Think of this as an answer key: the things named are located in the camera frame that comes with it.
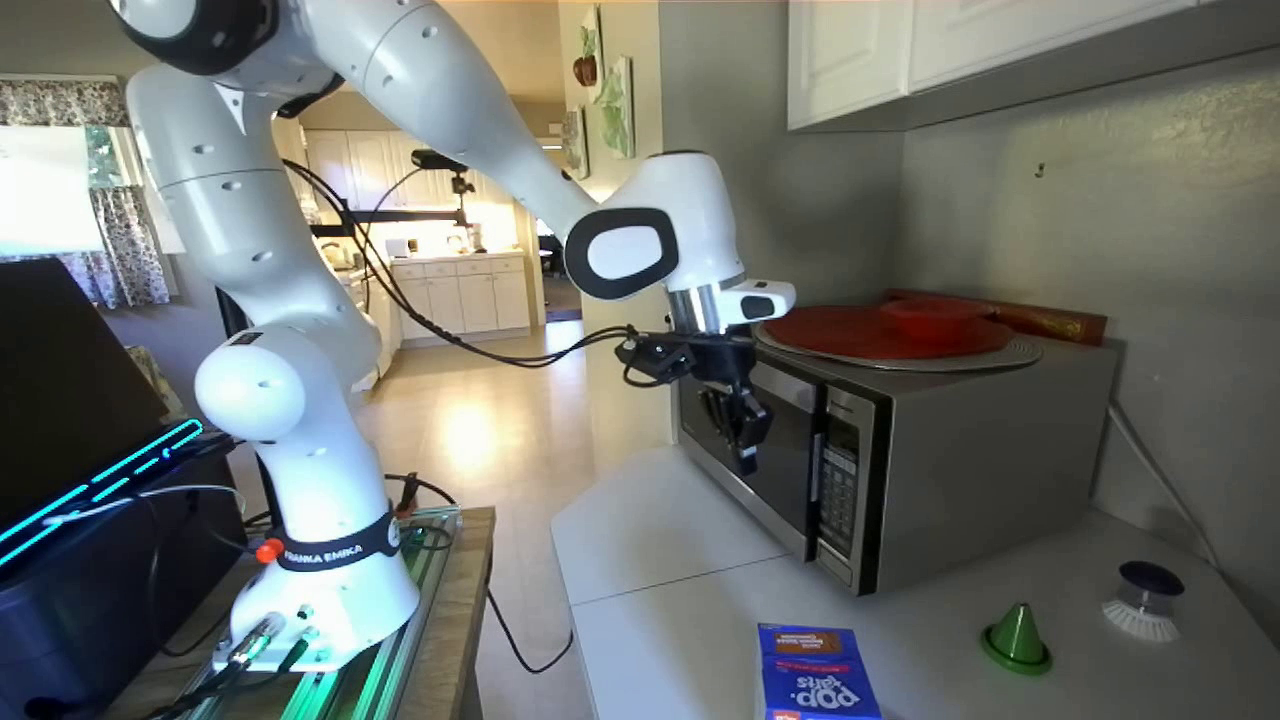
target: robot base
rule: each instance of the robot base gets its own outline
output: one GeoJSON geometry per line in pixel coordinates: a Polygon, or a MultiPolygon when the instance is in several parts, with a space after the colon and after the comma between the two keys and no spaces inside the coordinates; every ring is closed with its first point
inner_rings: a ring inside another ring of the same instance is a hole
{"type": "Polygon", "coordinates": [[[421,592],[399,555],[364,555],[329,571],[265,567],[234,609],[234,635],[216,669],[337,672],[388,641],[418,612],[421,592]]]}

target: blue box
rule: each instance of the blue box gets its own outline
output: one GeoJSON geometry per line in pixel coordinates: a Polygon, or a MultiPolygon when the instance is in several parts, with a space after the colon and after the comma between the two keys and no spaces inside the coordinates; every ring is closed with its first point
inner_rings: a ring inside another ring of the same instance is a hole
{"type": "Polygon", "coordinates": [[[854,627],[759,625],[763,720],[881,720],[854,627]]]}

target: ceiling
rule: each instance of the ceiling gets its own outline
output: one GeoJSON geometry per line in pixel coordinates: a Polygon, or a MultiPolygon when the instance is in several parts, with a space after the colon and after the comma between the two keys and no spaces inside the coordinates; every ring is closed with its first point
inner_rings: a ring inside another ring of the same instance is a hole
{"type": "MultiPolygon", "coordinates": [[[[561,110],[557,0],[442,0],[480,45],[516,103],[561,110]]],[[[0,77],[127,77],[147,55],[107,0],[6,0],[0,77]]]]}

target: countertop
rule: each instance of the countertop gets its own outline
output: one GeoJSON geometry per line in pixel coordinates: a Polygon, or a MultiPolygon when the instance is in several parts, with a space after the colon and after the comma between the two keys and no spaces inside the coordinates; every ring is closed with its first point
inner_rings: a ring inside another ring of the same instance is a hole
{"type": "Polygon", "coordinates": [[[1280,653],[1231,588],[1101,512],[951,575],[849,595],[783,555],[682,447],[661,447],[557,516],[557,555],[601,720],[759,716],[759,620],[854,627],[898,720],[1280,716],[1280,653]],[[1162,561],[1189,585],[1179,641],[1146,646],[1101,616],[1123,561],[1162,561]],[[1058,655],[1049,675],[982,648],[1020,600],[1058,655]]]}

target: floor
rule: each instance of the floor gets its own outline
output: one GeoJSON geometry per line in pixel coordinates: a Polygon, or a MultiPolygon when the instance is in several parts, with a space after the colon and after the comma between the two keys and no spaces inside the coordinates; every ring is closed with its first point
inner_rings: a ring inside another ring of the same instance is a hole
{"type": "MultiPolygon", "coordinates": [[[[485,347],[544,354],[577,335],[581,323],[549,323],[549,331],[501,335],[485,347]]],[[[587,423],[591,357],[601,354],[523,371],[458,347],[404,347],[361,410],[388,474],[421,474],[461,503],[497,508],[493,592],[530,664],[557,655],[571,625],[551,552],[551,516],[591,486],[601,462],[587,423]]],[[[530,675],[493,612],[478,672],[489,720],[591,716],[581,655],[569,653],[551,672],[530,675]]]]}

